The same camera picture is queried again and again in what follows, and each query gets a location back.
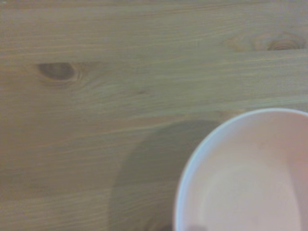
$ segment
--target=wooden table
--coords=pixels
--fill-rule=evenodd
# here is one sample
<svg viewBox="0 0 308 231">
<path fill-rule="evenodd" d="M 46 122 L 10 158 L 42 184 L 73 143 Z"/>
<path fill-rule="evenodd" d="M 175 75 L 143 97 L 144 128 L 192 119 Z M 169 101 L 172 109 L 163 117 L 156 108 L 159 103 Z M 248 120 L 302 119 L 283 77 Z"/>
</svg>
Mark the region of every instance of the wooden table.
<svg viewBox="0 0 308 231">
<path fill-rule="evenodd" d="M 168 231 L 238 113 L 308 110 L 308 3 L 0 0 L 0 230 Z"/>
</svg>

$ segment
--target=bowl rim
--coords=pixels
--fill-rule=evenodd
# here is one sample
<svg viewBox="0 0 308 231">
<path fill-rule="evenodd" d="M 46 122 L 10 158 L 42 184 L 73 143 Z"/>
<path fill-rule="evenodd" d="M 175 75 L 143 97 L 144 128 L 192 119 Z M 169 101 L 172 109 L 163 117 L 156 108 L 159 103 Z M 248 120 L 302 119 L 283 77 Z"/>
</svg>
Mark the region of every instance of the bowl rim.
<svg viewBox="0 0 308 231">
<path fill-rule="evenodd" d="M 245 117 L 249 117 L 256 114 L 264 114 L 264 113 L 273 113 L 273 112 L 279 112 L 279 113 L 292 113 L 297 115 L 303 115 L 307 117 L 308 119 L 308 113 L 303 112 L 296 109 L 289 109 L 289 108 L 263 108 L 263 109 L 257 109 L 252 110 L 248 112 L 244 112 L 242 114 L 239 114 L 221 125 L 219 125 L 217 128 L 215 128 L 213 131 L 211 131 L 195 148 L 195 150 L 192 152 L 191 156 L 189 157 L 188 161 L 185 164 L 185 167 L 183 168 L 183 171 L 181 173 L 181 176 L 178 181 L 178 185 L 176 188 L 176 194 L 175 194 L 175 200 L 174 200 L 174 206 L 173 206 L 173 217 L 172 217 L 172 229 L 173 231 L 184 231 L 183 227 L 180 226 L 179 219 L 180 219 L 180 211 L 182 211 L 182 204 L 181 201 L 184 199 L 184 192 L 187 191 L 187 184 L 190 182 L 189 178 L 193 174 L 193 169 L 195 169 L 198 166 L 198 158 L 201 157 L 200 151 L 213 139 L 218 133 L 220 133 L 222 130 L 224 130 L 228 125 L 237 122 L 240 119 L 243 119 Z"/>
</svg>

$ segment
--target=wood knot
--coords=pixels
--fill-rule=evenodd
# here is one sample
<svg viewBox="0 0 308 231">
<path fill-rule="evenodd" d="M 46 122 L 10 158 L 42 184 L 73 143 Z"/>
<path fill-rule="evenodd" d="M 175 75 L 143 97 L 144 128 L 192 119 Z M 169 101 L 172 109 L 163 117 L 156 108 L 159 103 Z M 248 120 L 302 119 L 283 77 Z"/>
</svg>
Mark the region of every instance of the wood knot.
<svg viewBox="0 0 308 231">
<path fill-rule="evenodd" d="M 47 86 L 66 87 L 77 82 L 82 76 L 82 69 L 70 63 L 39 64 L 37 66 L 41 81 Z"/>
<path fill-rule="evenodd" d="M 39 71 L 54 80 L 68 80 L 74 76 L 74 69 L 69 63 L 39 64 Z"/>
<path fill-rule="evenodd" d="M 253 41 L 256 51 L 281 51 L 303 49 L 306 40 L 294 33 L 264 33 L 257 36 Z"/>
<path fill-rule="evenodd" d="M 298 40 L 282 39 L 270 43 L 268 51 L 293 50 L 303 48 L 305 48 L 305 44 L 303 42 L 299 42 Z"/>
<path fill-rule="evenodd" d="M 228 39 L 226 45 L 236 51 L 281 51 L 303 49 L 306 40 L 295 32 L 246 32 Z"/>
</svg>

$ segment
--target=wooden surface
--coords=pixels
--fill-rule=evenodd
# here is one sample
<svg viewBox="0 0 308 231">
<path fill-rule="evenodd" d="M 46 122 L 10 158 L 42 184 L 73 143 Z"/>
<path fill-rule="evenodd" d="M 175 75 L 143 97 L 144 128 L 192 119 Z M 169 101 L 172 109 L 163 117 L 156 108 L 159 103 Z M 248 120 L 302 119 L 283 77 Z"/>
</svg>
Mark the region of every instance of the wooden surface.
<svg viewBox="0 0 308 231">
<path fill-rule="evenodd" d="M 0 0 L 0 230 L 169 231 L 196 145 L 308 110 L 308 3 Z"/>
</svg>

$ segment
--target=white bowl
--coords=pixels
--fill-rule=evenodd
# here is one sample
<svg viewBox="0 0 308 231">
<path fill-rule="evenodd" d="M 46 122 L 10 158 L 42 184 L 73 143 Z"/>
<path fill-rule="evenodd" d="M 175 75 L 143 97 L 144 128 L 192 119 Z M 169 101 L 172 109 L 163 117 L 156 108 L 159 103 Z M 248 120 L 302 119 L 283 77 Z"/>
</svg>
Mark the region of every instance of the white bowl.
<svg viewBox="0 0 308 231">
<path fill-rule="evenodd" d="M 178 186 L 174 231 L 308 230 L 308 114 L 262 109 L 215 129 Z"/>
</svg>

